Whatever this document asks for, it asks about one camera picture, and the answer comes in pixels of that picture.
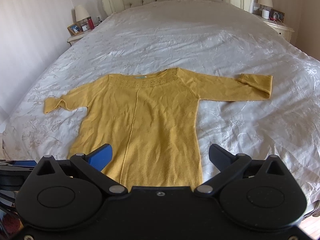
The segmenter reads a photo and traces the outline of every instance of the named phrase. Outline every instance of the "picture frame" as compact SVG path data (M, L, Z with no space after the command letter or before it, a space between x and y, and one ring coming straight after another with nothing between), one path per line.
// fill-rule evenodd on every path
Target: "picture frame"
M72 35L74 35L74 36L75 36L75 35L78 35L78 34L80 34L80 33L83 32L81 26L80 26L78 23L73 23L72 25L70 25L70 26L68 27L68 30L69 30L70 33L71 33Z
M90 28L89 28L89 25L86 23L84 25L81 25L81 29L83 32L85 32L85 31L89 30Z
M271 9L270 17L283 23L283 21L284 21L284 14L285 14L284 12L280 12L280 11L278 11L278 10Z

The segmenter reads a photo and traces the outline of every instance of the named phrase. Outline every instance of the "sweater neckline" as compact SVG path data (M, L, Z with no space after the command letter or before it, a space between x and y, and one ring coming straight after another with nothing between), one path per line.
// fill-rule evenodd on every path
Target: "sweater neckline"
M169 68L146 75L110 74L109 81L120 88L150 88L177 80L178 68Z

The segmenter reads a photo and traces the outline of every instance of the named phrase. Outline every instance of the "sweater cuff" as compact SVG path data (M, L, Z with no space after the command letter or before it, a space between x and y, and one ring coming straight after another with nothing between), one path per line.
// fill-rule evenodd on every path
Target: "sweater cuff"
M47 98L44 101L44 113L47 114L55 109L58 109L59 107L63 107L64 109L67 109L66 102L61 98Z
M241 74L238 81L265 92L266 98L269 99L272 92L272 78L266 75Z

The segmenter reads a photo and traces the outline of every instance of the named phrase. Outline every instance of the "white speaker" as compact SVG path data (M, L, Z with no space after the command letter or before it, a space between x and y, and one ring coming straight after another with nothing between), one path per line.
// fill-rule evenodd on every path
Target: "white speaker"
M269 11L263 9L262 10L262 18L268 20L269 19Z

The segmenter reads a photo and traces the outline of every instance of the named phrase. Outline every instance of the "sweater seam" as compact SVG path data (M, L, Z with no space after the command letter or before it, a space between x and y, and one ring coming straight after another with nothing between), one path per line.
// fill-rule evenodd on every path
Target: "sweater seam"
M190 87L188 87L181 79L181 77L179 77L178 75L178 80L188 89L191 91L191 93L197 98L197 99L200 99L200 96L197 95Z
M88 105L87 105L87 109L88 109L87 115L88 115L88 112L89 112L89 107L91 108L93 101L94 101L95 98L98 96L98 94L100 94L101 91L103 91L103 90L105 89L105 87L108 85L108 82L109 82L109 75L107 75L107 82L103 85L103 88L100 89L98 93L95 93L94 96L91 98L90 102L88 103Z
M137 106L138 106L138 93L139 93L139 89L138 89L138 91L137 91L137 96L136 96L136 106L135 106L134 112L133 112L133 119L132 119L132 124L131 124L131 129L130 129L129 140L128 140L127 147L126 147L125 152L124 152L124 158L123 158L123 162L122 162L121 173L120 173L120 180L119 180L119 183L120 183L120 184L121 184L121 181L122 181L122 175L123 175L123 170L124 170L125 158L126 158L126 156L127 156L129 144L130 144L130 141L131 141L133 124L134 124L134 121L135 121L135 119L136 119L136 112L137 112Z

